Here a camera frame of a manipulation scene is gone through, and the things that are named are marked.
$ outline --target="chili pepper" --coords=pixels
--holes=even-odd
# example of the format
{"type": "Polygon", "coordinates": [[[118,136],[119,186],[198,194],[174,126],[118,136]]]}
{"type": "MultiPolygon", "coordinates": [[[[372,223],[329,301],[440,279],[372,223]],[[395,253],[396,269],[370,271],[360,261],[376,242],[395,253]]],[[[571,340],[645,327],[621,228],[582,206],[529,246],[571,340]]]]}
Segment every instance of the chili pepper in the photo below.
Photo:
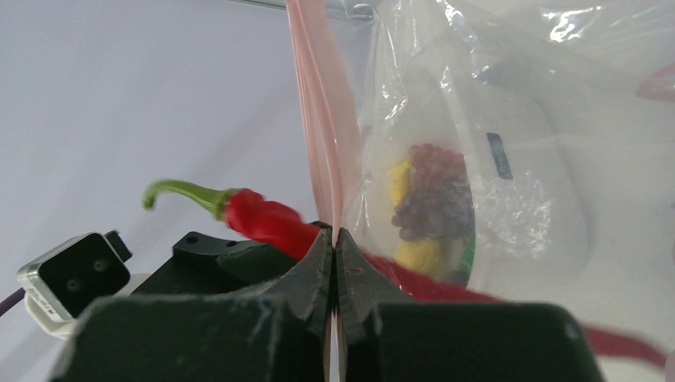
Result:
{"type": "Polygon", "coordinates": [[[207,189],[187,181],[162,180],[148,187],[143,206],[152,209],[159,193],[187,196],[249,239],[274,246],[300,260],[310,249],[320,227],[305,224],[294,209],[276,201],[266,201],[250,189],[207,189]]]}
{"type": "MultiPolygon", "coordinates": [[[[271,244],[290,257],[300,260],[310,249],[320,227],[306,224],[294,209],[275,201],[265,201],[250,189],[206,189],[185,181],[165,180],[151,185],[143,206],[152,209],[158,193],[185,195],[210,211],[216,220],[252,240],[271,244]]],[[[441,283],[425,275],[409,271],[390,259],[364,251],[365,258],[389,281],[421,302],[504,302],[453,283],[441,283]]],[[[652,345],[635,337],[584,326],[586,337],[595,354],[608,357],[629,357],[664,369],[666,356],[652,345]]]]}

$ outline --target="plastic bag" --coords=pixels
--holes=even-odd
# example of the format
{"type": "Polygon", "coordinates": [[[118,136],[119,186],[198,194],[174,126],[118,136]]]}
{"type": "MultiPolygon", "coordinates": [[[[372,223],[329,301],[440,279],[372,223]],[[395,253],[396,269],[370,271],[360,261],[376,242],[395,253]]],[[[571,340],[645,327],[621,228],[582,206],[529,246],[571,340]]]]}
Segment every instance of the plastic bag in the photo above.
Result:
{"type": "Polygon", "coordinates": [[[341,58],[320,2],[288,9],[321,219],[439,281],[675,345],[672,103],[460,1],[345,5],[337,38],[370,50],[341,58]]]}

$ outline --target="black tag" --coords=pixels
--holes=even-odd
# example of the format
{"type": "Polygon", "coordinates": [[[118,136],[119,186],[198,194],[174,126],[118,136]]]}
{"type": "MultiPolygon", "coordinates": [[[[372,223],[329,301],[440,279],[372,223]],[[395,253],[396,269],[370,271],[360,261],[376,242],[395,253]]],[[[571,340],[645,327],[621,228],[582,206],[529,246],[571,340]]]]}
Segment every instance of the black tag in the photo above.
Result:
{"type": "Polygon", "coordinates": [[[494,164],[497,166],[499,177],[512,181],[513,174],[511,173],[511,166],[509,166],[509,159],[506,158],[504,142],[501,140],[501,137],[499,134],[487,133],[487,140],[490,142],[492,158],[494,158],[494,164]]]}

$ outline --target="green stem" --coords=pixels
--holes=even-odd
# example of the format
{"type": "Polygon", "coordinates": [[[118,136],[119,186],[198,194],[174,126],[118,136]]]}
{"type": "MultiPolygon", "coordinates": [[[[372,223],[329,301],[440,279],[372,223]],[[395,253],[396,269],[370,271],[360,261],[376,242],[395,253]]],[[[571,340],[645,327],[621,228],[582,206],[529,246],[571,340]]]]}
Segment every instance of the green stem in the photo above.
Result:
{"type": "Polygon", "coordinates": [[[222,221],[225,204],[237,191],[238,189],[207,189],[188,181],[164,179],[148,186],[145,194],[143,194],[143,208],[152,209],[154,200],[160,193],[178,193],[196,201],[201,207],[213,214],[216,220],[222,221]]]}

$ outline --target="purple cable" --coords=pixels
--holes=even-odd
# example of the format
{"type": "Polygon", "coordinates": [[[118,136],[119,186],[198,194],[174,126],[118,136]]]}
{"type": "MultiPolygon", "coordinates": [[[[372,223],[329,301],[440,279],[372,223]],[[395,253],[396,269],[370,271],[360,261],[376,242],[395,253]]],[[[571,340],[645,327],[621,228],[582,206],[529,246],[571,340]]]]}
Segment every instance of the purple cable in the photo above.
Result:
{"type": "Polygon", "coordinates": [[[19,289],[12,293],[8,298],[5,298],[4,301],[0,302],[0,317],[17,305],[23,299],[24,294],[25,291],[23,289],[19,289]]]}

